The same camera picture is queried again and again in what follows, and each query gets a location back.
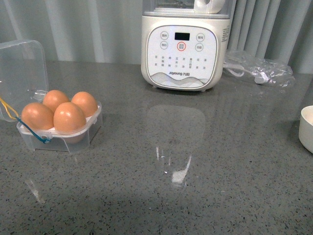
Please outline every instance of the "plastic bag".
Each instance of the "plastic bag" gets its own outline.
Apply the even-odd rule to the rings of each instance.
[[[245,51],[227,51],[223,69],[226,74],[235,77],[254,77],[254,82],[262,85],[286,87],[295,83],[288,65],[259,59]]]

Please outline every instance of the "button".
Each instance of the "button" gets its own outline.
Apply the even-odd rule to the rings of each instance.
[[[166,32],[166,31],[161,32],[161,39],[163,39],[163,40],[168,39],[168,32]]]
[[[185,44],[184,42],[179,42],[179,43],[177,44],[177,49],[178,49],[179,51],[185,50],[185,49],[186,49],[186,44]]]
[[[161,42],[161,43],[160,43],[160,47],[161,47],[163,50],[167,49],[167,47],[168,47],[167,42],[165,42],[165,41]]]
[[[203,50],[203,45],[201,43],[198,43],[196,45],[196,51],[202,51]]]
[[[198,33],[197,34],[197,41],[198,42],[203,42],[204,41],[204,34],[203,33]]]

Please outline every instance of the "gray curtain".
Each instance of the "gray curtain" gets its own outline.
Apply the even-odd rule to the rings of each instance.
[[[46,60],[140,64],[142,0],[0,0],[0,43],[39,41]],[[312,0],[237,0],[228,44],[313,73]]]

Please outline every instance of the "brand logo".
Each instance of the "brand logo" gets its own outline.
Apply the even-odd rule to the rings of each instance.
[[[180,75],[180,76],[189,76],[190,73],[188,72],[169,72],[170,75]]]

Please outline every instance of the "countertop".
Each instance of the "countertop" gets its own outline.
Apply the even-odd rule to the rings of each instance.
[[[313,154],[298,138],[312,75],[291,87],[222,76],[156,89],[140,65],[47,62],[49,89],[87,91],[103,126],[78,154],[26,148],[0,121],[0,234],[312,234]]]

